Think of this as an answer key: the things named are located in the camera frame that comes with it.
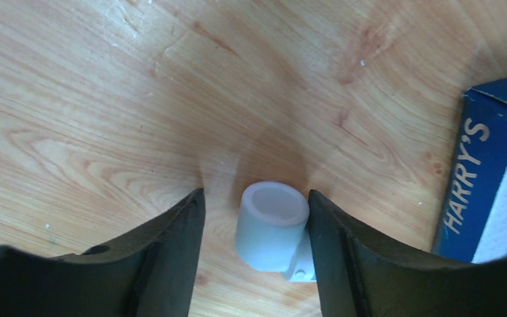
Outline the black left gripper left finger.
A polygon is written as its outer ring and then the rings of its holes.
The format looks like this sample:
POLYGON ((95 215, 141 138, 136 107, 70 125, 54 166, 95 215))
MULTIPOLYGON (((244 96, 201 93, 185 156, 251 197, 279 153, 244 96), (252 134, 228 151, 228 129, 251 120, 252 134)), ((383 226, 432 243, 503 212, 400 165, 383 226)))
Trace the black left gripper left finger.
POLYGON ((187 316, 205 195, 82 254, 45 258, 0 245, 0 316, 187 316))

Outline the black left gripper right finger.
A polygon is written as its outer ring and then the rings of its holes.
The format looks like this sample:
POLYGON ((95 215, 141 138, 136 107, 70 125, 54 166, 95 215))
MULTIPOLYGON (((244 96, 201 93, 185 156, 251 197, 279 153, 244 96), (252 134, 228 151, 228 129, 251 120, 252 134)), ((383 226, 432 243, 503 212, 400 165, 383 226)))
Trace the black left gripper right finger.
POLYGON ((309 193, 308 232, 324 316, 507 316, 507 258, 437 256, 309 193))

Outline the white plastic pipe elbow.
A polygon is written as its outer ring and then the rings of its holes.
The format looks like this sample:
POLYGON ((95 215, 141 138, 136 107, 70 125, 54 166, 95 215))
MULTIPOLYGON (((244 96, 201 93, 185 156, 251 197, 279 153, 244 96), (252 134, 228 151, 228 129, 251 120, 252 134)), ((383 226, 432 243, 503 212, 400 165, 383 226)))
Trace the white plastic pipe elbow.
POLYGON ((307 229, 308 200, 272 181, 248 186, 241 197, 234 245, 240 259, 260 272, 280 273, 293 283, 316 281, 307 229))

